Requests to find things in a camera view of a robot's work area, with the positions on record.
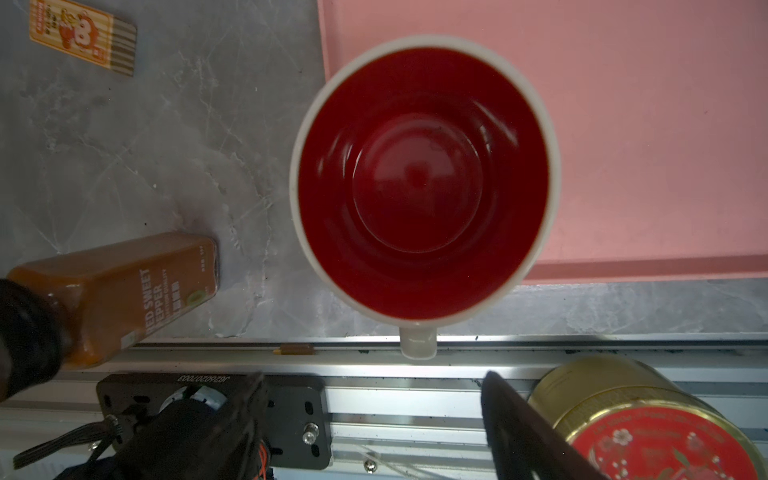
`cartoon monkey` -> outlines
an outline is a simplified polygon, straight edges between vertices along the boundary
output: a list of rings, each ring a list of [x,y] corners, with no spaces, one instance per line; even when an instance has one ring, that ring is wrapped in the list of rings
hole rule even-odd
[[[62,9],[61,20],[62,22],[58,24],[58,33],[61,35],[61,43],[64,45],[64,48],[69,50],[72,41],[78,47],[85,50],[96,45],[98,29],[96,29],[96,24],[85,10],[75,18],[66,9]]]

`bottle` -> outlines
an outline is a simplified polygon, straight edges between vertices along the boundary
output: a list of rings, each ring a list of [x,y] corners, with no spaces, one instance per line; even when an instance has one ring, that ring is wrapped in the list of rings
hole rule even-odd
[[[209,300],[217,247],[162,233],[25,263],[0,280],[0,401],[96,366]]]

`tray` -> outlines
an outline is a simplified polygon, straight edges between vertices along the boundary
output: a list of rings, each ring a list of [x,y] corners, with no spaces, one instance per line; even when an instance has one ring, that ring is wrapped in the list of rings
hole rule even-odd
[[[318,0],[326,79],[406,35],[492,48],[563,164],[526,283],[768,276],[768,3]]]

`screw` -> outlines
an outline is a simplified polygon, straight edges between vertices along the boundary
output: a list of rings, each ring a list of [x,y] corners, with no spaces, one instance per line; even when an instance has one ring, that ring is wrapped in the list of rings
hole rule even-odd
[[[370,458],[368,460],[365,460],[362,463],[362,467],[366,470],[367,473],[373,473],[376,471],[376,469],[379,467],[376,462],[371,460]]]
[[[320,429],[317,428],[315,423],[307,423],[304,425],[304,433],[301,435],[301,439],[307,445],[315,445],[317,436],[320,434]]]

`marble countertop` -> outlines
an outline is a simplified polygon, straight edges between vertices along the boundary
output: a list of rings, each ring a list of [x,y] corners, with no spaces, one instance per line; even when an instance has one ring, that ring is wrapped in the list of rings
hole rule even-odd
[[[323,85],[312,0],[100,0],[138,27],[133,78],[33,43],[0,5],[0,273],[168,230],[220,244],[221,289],[162,339],[390,336],[324,287],[288,168]],[[768,280],[523,286],[450,335],[768,334]]]

